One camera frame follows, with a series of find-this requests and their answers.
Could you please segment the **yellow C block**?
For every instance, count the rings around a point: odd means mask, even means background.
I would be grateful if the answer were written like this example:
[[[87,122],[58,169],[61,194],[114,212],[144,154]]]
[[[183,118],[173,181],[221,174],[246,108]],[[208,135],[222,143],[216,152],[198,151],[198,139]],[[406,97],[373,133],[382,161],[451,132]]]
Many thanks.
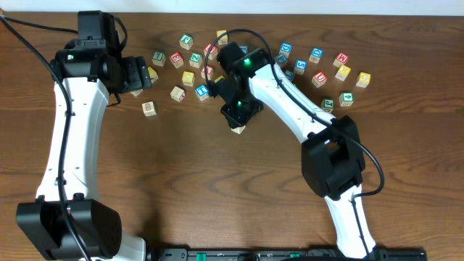
[[[232,128],[231,130],[232,130],[234,133],[241,134],[245,128],[246,128],[246,126],[244,125],[244,126],[241,126],[241,127]]]

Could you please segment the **yellow O block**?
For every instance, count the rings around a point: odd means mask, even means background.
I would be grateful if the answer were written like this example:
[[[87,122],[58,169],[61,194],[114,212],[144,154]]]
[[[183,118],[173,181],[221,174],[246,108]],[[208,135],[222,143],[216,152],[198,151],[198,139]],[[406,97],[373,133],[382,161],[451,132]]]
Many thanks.
[[[193,72],[184,71],[182,75],[182,82],[185,86],[193,86],[195,81],[195,74]]]

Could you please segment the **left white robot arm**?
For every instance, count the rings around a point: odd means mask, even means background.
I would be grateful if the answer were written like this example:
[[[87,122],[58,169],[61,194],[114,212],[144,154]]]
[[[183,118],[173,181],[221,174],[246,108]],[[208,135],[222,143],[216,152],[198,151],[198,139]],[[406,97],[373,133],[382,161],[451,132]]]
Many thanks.
[[[127,31],[102,11],[78,14],[78,36],[47,68],[56,114],[46,171],[16,221],[46,260],[152,260],[145,239],[125,233],[118,212],[99,201],[97,161],[111,96],[150,88],[143,57],[123,57]]]

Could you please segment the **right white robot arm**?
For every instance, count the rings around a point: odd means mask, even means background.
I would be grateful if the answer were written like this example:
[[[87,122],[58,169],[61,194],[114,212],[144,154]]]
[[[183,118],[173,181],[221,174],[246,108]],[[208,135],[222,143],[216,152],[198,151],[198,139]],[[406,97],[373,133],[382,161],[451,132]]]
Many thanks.
[[[263,49],[245,54],[232,42],[217,61],[227,76],[213,87],[225,100],[221,112],[229,126],[244,127],[263,107],[274,111],[302,145],[302,175],[328,205],[339,251],[355,259],[372,257],[376,243],[362,205],[365,160],[354,121],[336,119],[311,102]]]

